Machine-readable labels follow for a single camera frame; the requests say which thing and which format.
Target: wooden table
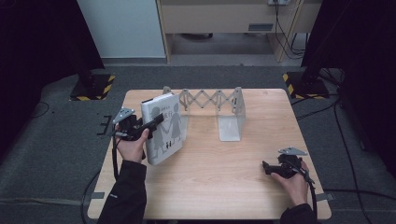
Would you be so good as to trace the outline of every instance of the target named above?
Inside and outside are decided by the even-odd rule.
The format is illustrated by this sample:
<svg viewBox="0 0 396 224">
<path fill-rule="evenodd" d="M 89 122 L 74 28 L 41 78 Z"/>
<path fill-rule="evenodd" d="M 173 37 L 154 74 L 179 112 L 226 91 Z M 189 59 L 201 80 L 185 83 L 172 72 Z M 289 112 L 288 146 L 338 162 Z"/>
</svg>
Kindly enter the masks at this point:
<svg viewBox="0 0 396 224">
<path fill-rule="evenodd" d="M 143 161 L 148 167 L 146 219 L 279 219 L 290 205 L 282 187 L 262 168 L 262 161 L 277 165 L 281 148 L 307 151 L 288 96 L 278 89 L 242 92 L 247 118 L 240 142 L 220 142 L 216 112 L 197 108 L 191 110 L 187 140 L 179 152 L 156 166 Z M 128 91 L 123 106 L 135 109 L 139 117 L 140 102 L 159 94 L 162 91 Z M 94 190 L 105 197 L 91 200 L 90 218 L 99 218 L 115 181 L 111 147 Z M 310 156 L 304 161 L 316 194 L 322 193 Z M 318 202 L 319 219 L 331 214 L 327 201 Z"/>
</svg>

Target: black stand base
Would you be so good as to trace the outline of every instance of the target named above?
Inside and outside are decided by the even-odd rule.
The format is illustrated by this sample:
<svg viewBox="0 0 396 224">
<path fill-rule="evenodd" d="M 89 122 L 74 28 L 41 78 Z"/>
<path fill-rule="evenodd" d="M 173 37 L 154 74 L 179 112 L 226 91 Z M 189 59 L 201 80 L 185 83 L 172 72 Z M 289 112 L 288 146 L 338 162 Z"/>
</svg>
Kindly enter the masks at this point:
<svg viewBox="0 0 396 224">
<path fill-rule="evenodd" d="M 304 72 L 288 72 L 283 75 L 283 79 L 288 86 L 289 94 L 291 98 L 312 98 L 322 99 L 329 98 L 329 92 L 323 81 L 320 79 L 315 80 L 314 85 L 309 88 L 304 88 L 300 84 Z"/>
<path fill-rule="evenodd" d="M 87 101 L 87 100 L 103 100 L 110 90 L 113 83 L 114 76 L 112 75 L 92 75 L 93 84 L 90 87 L 85 87 L 81 80 L 78 80 L 72 93 L 70 93 L 70 100 L 73 101 Z"/>
</svg>

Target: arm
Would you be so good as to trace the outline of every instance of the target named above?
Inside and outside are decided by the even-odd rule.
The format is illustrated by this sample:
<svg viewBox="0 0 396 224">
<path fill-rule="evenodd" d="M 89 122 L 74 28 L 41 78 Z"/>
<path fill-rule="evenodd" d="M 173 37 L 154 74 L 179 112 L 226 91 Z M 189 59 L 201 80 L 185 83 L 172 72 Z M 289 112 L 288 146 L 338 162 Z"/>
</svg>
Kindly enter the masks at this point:
<svg viewBox="0 0 396 224">
<path fill-rule="evenodd" d="M 308 168 L 304 161 L 302 161 L 302 167 L 307 171 Z M 289 194 L 292 208 L 288 208 L 280 218 L 281 224 L 316 224 L 317 219 L 311 206 L 307 203 L 308 195 L 308 183 L 304 180 L 304 177 L 300 174 L 296 174 L 289 179 L 285 179 L 282 176 L 271 173 L 271 176 L 277 180 Z"/>
<path fill-rule="evenodd" d="M 117 139 L 120 141 L 118 150 L 123 161 L 119 178 L 107 196 L 99 216 L 99 224 L 142 223 L 147 202 L 145 186 L 147 167 L 140 162 L 143 144 L 148 135 L 149 130 L 146 129 L 137 141 Z"/>
</svg>

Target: book cover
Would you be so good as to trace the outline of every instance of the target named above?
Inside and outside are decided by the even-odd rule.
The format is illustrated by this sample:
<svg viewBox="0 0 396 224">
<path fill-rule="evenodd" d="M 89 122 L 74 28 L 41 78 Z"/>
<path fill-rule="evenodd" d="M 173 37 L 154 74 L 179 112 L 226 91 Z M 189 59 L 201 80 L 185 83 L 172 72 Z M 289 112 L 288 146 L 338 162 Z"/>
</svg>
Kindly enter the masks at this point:
<svg viewBox="0 0 396 224">
<path fill-rule="evenodd" d="M 152 138 L 146 141 L 148 163 L 159 164 L 166 160 L 183 146 L 180 116 L 179 95 L 167 93 L 142 102 L 142 118 L 144 123 L 152 121 L 163 114 L 163 122 L 152 133 Z"/>
</svg>

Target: gray carpet floor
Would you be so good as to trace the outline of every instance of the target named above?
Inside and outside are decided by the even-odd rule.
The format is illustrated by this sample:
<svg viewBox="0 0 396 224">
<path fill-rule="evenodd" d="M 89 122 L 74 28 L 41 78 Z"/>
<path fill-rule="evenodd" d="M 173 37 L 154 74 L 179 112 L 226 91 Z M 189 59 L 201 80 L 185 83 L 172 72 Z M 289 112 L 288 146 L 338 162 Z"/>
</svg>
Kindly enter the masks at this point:
<svg viewBox="0 0 396 224">
<path fill-rule="evenodd" d="M 286 89 L 282 75 L 298 67 L 260 66 L 118 66 L 106 70 L 116 76 L 105 100 L 69 101 L 78 77 L 49 84 L 40 104 L 26 123 L 7 159 L 0 166 L 0 224 L 83 223 L 80 202 L 85 188 L 100 170 L 109 137 L 105 116 L 115 116 L 128 90 L 161 89 Z M 330 92 L 336 88 L 326 82 Z M 296 117 L 331 105 L 337 96 L 305 100 L 293 106 Z M 344 109 L 336 107 L 359 188 L 396 197 L 396 180 L 386 172 L 375 152 L 363 151 Z M 299 119 L 304 140 L 325 189 L 354 189 L 350 163 L 333 108 Z M 83 206 L 86 216 L 96 179 L 88 187 Z M 368 223 L 356 193 L 333 192 L 332 217 L 325 224 Z M 8 202 L 4 199 L 62 199 L 70 205 Z M 361 195 L 373 223 L 395 223 L 396 202 L 370 194 Z"/>
</svg>

